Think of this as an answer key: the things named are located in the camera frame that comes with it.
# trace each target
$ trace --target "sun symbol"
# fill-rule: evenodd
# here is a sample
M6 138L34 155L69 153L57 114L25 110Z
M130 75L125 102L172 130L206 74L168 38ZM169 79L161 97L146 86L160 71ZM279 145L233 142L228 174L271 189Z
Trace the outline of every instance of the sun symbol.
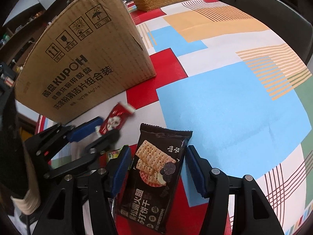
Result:
M85 26L85 24L84 24L84 22L80 19L80 20L76 21L73 26L74 26L74 29L75 29L75 30L79 31L79 30L81 30L81 29Z

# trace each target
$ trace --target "tablecloth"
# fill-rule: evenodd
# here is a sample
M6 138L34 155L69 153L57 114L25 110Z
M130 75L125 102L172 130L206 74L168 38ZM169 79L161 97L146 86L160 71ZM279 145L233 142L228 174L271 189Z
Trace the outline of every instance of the tablecloth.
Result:
M149 12L137 11L134 4L129 4L128 7L157 76L97 105L71 124L78 126L96 116L106 118L118 101L128 102L137 111L121 129L116 149L128 144L134 152L141 123L161 127L172 123L168 112L164 112L164 103L160 104L156 89L201 73L230 70L231 65L241 63L240 68L244 72L237 75L238 72L234 71L234 77L244 78L245 73L254 73L260 85L258 91L263 91L262 94L266 93L269 100L279 104L277 109L285 111L293 104L297 105L296 110L290 111L291 119L297 126L299 123L303 126L292 128L291 132L296 132L296 137L292 137L290 144L288 140L287 143L284 142L286 136L279 141L280 144L286 144L282 148L292 147L290 153L286 150L284 153L288 155L285 158L279 160L283 155L278 156L279 162L267 168L263 175L255 177L272 205L285 235L296 232L313 208L313 102L309 94L313 87L313 77L304 63L267 26L217 0L185 1ZM284 107L283 100L290 99L290 95L295 100L291 104L286 102L288 106ZM38 131L52 124L52 121L40 116ZM285 133L284 124L279 126L279 130L280 135ZM277 136L271 130L269 135L272 138ZM79 143L66 146L52 160L52 166L57 167L78 158L79 152L95 139L96 135L90 135ZM184 172L186 171L182 171L183 177L187 176ZM188 186L186 181L183 183L179 180L167 234L196 235L200 231L207 204L193 202L190 198L194 192ZM233 224L233 196L229 197L228 212L230 221L225 234L230 234ZM117 217L116 224L119 234L123 235L157 234L121 216ZM85 226L87 233L92 234L91 226Z

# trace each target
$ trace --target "colorful patterned tablecloth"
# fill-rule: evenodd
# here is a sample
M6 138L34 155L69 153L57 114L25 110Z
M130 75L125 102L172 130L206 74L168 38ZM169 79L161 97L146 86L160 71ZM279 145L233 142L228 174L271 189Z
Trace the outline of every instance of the colorful patterned tablecloth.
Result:
M106 118L118 101L128 102L137 110L121 129L116 149L128 144L133 152L141 123L193 129L190 143L200 155L229 175L252 174L285 234L296 232L313 208L313 77L307 67L267 26L220 1L191 0L150 12L137 11L134 4L128 7L156 77L99 104L71 124ZM38 131L51 125L40 116ZM90 135L66 146L52 166L78 158L96 138ZM210 151L201 142L209 144ZM167 234L200 231L207 203L188 176L184 166ZM225 234L231 233L233 224L233 196L228 212ZM92 234L89 218L85 215L85 228ZM157 234L121 216L116 224L123 235Z

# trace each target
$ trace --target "beige strap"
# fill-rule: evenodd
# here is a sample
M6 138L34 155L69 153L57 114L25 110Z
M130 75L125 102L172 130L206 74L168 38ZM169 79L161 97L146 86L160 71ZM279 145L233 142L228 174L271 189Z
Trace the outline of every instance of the beige strap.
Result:
M28 152L25 150L24 144L23 144L23 147L24 147L24 157L25 157L29 189L24 199L16 199L13 197L11 197L11 199L25 215L30 215L40 205L40 193L39 193L39 188L38 188L36 172L32 164L32 160Z

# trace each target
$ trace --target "metal screw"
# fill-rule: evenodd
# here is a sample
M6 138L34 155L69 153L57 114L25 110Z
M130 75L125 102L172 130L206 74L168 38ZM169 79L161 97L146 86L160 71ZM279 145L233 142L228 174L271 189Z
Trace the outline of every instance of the metal screw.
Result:
M73 178L73 176L72 175L66 175L65 177L64 177L64 179L66 180L66 181L70 181L71 179Z
M245 179L248 181L252 181L253 177L251 175L245 175Z
M98 169L98 173L100 175L102 175L102 174L106 173L106 169L105 168L100 168L100 169Z
M217 168L213 168L211 171L212 171L212 173L215 174L215 175L220 174L220 170L217 169Z

